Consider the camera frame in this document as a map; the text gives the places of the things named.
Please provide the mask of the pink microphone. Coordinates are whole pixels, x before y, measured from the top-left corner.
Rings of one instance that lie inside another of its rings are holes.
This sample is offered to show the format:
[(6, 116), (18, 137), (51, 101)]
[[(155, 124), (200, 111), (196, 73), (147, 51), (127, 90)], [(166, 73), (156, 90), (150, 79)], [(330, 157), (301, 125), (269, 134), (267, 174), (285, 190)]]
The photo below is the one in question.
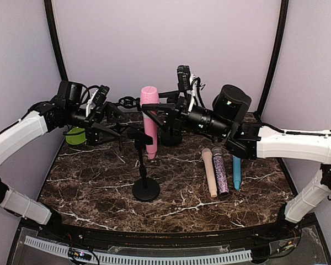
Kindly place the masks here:
[[(159, 103), (158, 90), (154, 86), (146, 86), (141, 89), (140, 105), (144, 104), (157, 104)], [(156, 123), (149, 118), (146, 114), (143, 114), (144, 129), (146, 135), (152, 138), (153, 143), (146, 145), (146, 151), (150, 160), (156, 157), (158, 150), (158, 128)]]

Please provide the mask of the black tripod mic stand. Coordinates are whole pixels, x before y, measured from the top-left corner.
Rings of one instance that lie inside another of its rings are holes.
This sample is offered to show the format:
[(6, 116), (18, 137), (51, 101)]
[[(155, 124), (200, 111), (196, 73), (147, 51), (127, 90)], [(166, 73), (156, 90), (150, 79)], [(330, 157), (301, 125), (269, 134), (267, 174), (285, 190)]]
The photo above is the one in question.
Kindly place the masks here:
[(123, 140), (122, 135), (128, 128), (128, 125), (126, 123), (130, 121), (129, 114), (132, 112), (141, 111), (140, 97), (135, 98), (132, 96), (124, 96), (114, 104), (127, 115), (127, 119), (116, 120), (115, 122), (116, 132), (121, 135), (120, 138), (118, 139), (119, 151), (122, 151), (122, 140)]

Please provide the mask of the black round-base stand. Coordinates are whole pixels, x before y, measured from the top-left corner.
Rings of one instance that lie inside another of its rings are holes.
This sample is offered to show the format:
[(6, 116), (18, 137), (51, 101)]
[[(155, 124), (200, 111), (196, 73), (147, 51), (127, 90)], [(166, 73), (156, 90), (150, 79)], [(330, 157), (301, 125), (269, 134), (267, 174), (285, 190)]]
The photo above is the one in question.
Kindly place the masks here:
[(144, 133), (142, 129), (129, 128), (127, 130), (127, 136), (129, 139), (134, 140), (134, 147), (138, 153), (139, 174), (138, 179), (132, 186), (132, 194), (139, 202), (152, 202), (160, 194), (160, 186), (155, 179), (147, 177), (147, 170), (143, 162), (142, 150), (146, 145), (153, 144), (153, 139)]
[(166, 147), (178, 146), (182, 142), (182, 134), (173, 131), (164, 131), (161, 133), (161, 143)]

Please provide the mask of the beige microphone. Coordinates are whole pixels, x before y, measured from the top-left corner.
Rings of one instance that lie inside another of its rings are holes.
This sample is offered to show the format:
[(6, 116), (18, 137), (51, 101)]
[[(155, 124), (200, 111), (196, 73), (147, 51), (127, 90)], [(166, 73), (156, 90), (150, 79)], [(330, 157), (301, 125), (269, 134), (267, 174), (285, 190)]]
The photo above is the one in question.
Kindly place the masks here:
[(215, 179), (215, 173), (212, 164), (212, 152), (208, 148), (204, 148), (201, 153), (202, 160), (205, 165), (206, 179), (210, 192), (210, 196), (212, 198), (217, 197), (217, 185)]

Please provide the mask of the blue microphone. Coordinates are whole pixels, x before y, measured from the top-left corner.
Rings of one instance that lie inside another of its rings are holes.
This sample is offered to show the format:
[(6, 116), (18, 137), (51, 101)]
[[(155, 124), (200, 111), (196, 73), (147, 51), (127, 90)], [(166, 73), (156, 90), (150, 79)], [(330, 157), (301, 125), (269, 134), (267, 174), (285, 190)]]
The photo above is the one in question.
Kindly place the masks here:
[(235, 190), (240, 190), (241, 182), (241, 159), (233, 156), (233, 184)]

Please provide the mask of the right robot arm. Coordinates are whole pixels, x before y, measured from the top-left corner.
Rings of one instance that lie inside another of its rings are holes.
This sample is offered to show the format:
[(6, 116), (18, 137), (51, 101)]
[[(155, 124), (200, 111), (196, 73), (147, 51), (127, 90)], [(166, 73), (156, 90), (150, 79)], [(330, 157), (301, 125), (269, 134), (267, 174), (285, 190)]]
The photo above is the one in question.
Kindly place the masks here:
[(331, 195), (331, 129), (297, 131), (279, 129), (267, 123), (243, 119), (251, 98), (240, 88), (226, 84), (212, 103), (212, 109), (191, 106), (179, 97), (176, 103), (143, 103), (142, 112), (163, 131), (186, 126), (207, 137), (224, 141), (226, 150), (241, 159), (291, 158), (321, 164), (312, 180), (280, 209), (279, 221), (270, 234), (283, 239), (324, 198)]

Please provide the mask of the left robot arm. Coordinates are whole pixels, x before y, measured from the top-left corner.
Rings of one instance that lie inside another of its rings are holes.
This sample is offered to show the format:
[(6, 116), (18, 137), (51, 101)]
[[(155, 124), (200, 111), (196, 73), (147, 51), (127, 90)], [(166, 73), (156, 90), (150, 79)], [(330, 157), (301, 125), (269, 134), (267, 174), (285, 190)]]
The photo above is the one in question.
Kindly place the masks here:
[[(81, 83), (61, 81), (57, 94), (49, 101), (32, 105), (27, 113), (0, 132), (0, 166), (13, 154), (33, 140), (65, 126), (85, 129), (87, 143), (100, 144), (99, 134), (106, 133), (120, 138), (113, 127), (101, 124), (103, 119), (118, 123), (126, 118), (118, 107), (107, 101), (109, 87), (93, 86), (94, 93)], [(67, 229), (60, 224), (59, 213), (48, 206), (15, 191), (0, 178), (0, 208), (21, 218), (30, 219), (45, 226), (45, 231), (55, 241), (67, 236)]]

